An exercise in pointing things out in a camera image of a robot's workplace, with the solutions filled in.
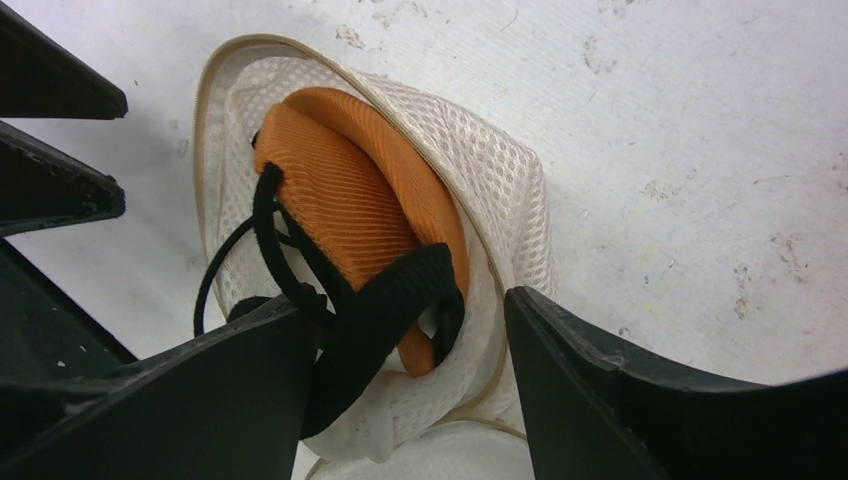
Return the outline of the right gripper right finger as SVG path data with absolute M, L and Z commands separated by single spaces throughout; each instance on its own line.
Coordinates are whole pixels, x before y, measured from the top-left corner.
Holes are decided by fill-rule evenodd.
M 698 370 L 529 287 L 504 314 L 539 479 L 843 479 L 847 374 L 765 386 Z

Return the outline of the round white mesh laundry bag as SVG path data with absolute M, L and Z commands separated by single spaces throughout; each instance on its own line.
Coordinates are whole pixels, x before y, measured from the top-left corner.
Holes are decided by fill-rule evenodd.
M 347 69 L 293 39 L 247 35 L 200 77 L 193 135 L 202 248 L 212 257 L 247 218 L 257 182 L 250 139 L 268 110 L 305 87 L 373 106 L 446 183 L 471 254 L 467 322 L 435 372 L 387 371 L 326 432 L 305 441 L 300 479 L 529 479 L 533 467 L 504 295 L 552 296 L 549 202 L 536 153 L 476 114 L 404 84 Z

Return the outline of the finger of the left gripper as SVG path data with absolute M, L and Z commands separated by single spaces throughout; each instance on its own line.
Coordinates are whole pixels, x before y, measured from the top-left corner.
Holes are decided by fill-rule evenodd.
M 114 178 L 3 122 L 1 235 L 117 218 L 125 193 Z
M 1 116 L 113 120 L 126 95 L 6 4 L 1 5 Z

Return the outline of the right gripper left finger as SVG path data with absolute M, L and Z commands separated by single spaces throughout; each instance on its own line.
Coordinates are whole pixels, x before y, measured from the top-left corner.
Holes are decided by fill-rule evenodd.
M 317 329 L 274 299 L 97 378 L 1 384 L 5 479 L 288 479 Z

